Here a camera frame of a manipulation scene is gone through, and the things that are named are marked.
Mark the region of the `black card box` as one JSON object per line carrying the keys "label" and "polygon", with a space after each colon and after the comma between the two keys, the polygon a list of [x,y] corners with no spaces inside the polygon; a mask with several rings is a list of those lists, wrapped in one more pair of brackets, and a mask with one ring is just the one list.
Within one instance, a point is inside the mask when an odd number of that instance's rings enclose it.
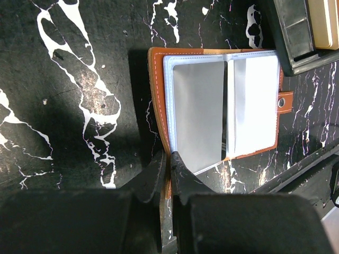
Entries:
{"label": "black card box", "polygon": [[263,1],[280,63],[295,76],[338,61],[338,49],[317,49],[308,1]]}

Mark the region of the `brown leather card holder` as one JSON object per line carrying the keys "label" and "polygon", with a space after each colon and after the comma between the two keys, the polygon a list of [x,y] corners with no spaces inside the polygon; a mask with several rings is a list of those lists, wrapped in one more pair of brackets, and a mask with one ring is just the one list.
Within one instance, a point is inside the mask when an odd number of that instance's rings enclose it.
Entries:
{"label": "brown leather card holder", "polygon": [[[150,91],[151,98],[155,113],[155,118],[157,122],[158,132],[160,139],[162,141],[166,157],[169,159],[170,153],[170,140],[168,135],[167,127],[167,116],[165,108],[165,85],[164,85],[164,68],[163,68],[163,58],[168,55],[221,55],[221,54],[231,54],[231,53],[244,53],[244,52],[263,52],[266,49],[202,49],[202,48],[162,48],[162,47],[151,47],[148,50],[148,72],[149,72],[149,82],[150,82]],[[278,134],[279,134],[279,118],[281,114],[286,114],[292,111],[292,102],[293,102],[293,91],[282,91],[283,83],[283,70],[280,67],[279,72],[279,93],[278,100],[285,99],[285,104],[282,107],[278,107],[277,114],[277,124],[276,124],[276,140],[275,144],[269,148],[258,150],[254,153],[249,153],[247,155],[241,155],[237,157],[226,157],[224,161],[232,159],[246,158],[253,156],[259,153],[263,153],[272,149],[275,149],[278,145]],[[170,198],[172,194],[171,180],[166,180],[166,199]]]}

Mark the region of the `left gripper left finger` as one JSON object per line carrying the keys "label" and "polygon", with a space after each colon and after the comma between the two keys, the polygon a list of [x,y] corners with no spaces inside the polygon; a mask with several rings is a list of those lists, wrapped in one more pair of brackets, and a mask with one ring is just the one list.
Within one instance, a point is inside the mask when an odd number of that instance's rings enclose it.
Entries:
{"label": "left gripper left finger", "polygon": [[131,191],[142,203],[158,204],[165,183],[166,153],[156,153],[151,162],[137,176],[124,184],[121,191]]}

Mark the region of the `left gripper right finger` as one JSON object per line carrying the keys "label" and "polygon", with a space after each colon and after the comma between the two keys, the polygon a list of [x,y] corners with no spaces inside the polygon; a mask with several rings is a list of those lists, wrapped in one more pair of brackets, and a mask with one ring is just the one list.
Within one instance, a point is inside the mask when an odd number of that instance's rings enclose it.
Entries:
{"label": "left gripper right finger", "polygon": [[216,193],[188,170],[177,151],[171,154],[171,182],[174,205],[185,205],[195,194]]}

